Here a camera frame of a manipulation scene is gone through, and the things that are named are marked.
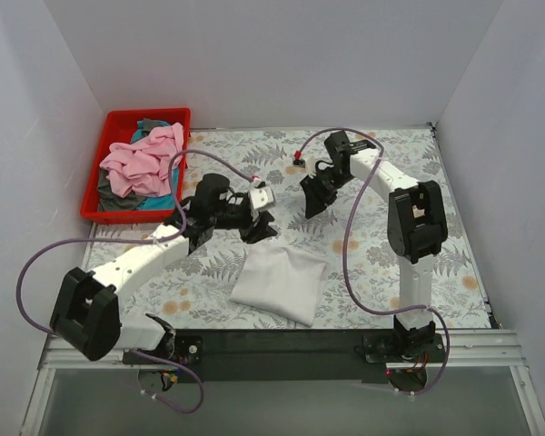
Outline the white t shirt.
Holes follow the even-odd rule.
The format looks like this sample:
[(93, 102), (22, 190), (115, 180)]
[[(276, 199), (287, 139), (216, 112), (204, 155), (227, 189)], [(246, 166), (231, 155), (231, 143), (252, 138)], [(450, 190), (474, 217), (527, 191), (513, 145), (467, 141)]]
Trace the white t shirt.
[(310, 328), (328, 275), (329, 264), (319, 256), (280, 243), (257, 243), (229, 300)]

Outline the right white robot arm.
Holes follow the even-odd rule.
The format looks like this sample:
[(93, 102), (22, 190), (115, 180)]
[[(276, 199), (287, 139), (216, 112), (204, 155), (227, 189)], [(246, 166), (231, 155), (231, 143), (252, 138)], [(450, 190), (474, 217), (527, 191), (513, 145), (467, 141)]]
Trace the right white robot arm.
[(378, 140), (362, 134), (350, 139), (350, 128), (325, 128), (328, 161), (305, 161), (296, 151), (293, 163), (305, 167), (301, 181), (308, 219), (324, 212), (338, 191), (358, 179), (387, 203), (386, 234), (398, 258), (400, 306), (388, 312), (393, 327), (362, 346), (368, 357), (396, 357), (413, 361), (425, 355), (437, 339), (440, 315), (431, 306), (432, 273), (436, 256), (448, 238), (448, 226), (440, 186), (420, 182), (384, 158)]

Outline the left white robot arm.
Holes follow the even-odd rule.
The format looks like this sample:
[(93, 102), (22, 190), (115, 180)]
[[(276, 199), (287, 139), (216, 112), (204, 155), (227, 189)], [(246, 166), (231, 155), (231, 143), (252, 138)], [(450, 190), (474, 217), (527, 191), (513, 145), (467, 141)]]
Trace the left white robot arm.
[(273, 190), (254, 179), (245, 193), (227, 177), (208, 173), (195, 192), (140, 244), (91, 271), (74, 268), (63, 279), (49, 325), (90, 361), (117, 346), (136, 349), (153, 362), (175, 352), (175, 328), (157, 315), (125, 318), (123, 305), (167, 266), (207, 243), (216, 230), (236, 230), (247, 244), (273, 237)]

